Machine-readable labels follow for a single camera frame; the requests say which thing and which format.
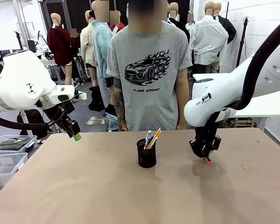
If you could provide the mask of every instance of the car graphic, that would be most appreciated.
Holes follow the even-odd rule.
[[[142,59],[129,64],[125,69],[125,79],[131,83],[141,85],[145,81],[155,78],[156,74],[168,67],[168,61],[162,57]]]

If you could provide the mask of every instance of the plastic bin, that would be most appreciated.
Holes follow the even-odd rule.
[[[32,135],[32,136],[25,136],[25,135],[3,135],[0,137],[0,143],[4,142],[4,139],[9,139],[13,137],[22,137],[26,138],[29,137],[30,141],[25,144],[20,150],[14,151],[14,150],[1,150],[0,147],[0,155],[3,154],[12,154],[12,153],[29,153],[31,150],[35,149],[37,147],[37,136]]]
[[[27,161],[27,153],[0,155],[0,190]]]

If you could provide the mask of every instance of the black jacket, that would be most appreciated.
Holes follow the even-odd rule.
[[[228,19],[223,18],[220,15],[214,16],[214,19],[216,19],[216,17],[219,17],[219,22],[222,24],[224,29],[228,32],[229,37],[228,37],[227,44],[229,44],[235,38],[235,35],[237,34],[237,31],[234,28],[233,24]]]
[[[183,32],[185,32],[186,36],[187,36],[187,39],[188,39],[188,42],[190,41],[190,33],[189,31],[187,30],[186,28],[186,25],[183,24],[182,22],[179,22],[179,21],[176,21],[175,19],[173,18],[169,18],[170,21],[176,25],[177,28],[181,29]]]

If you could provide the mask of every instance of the pen holder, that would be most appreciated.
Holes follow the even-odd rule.
[[[151,168],[157,163],[155,157],[155,145],[151,149],[144,149],[145,139],[141,139],[137,142],[138,149],[138,164],[143,168]]]

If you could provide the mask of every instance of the gray t-shirt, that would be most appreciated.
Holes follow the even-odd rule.
[[[191,65],[188,46],[185,33],[164,21],[161,32],[140,35],[127,26],[111,39],[107,74],[121,80],[129,131],[175,130],[175,81]]]

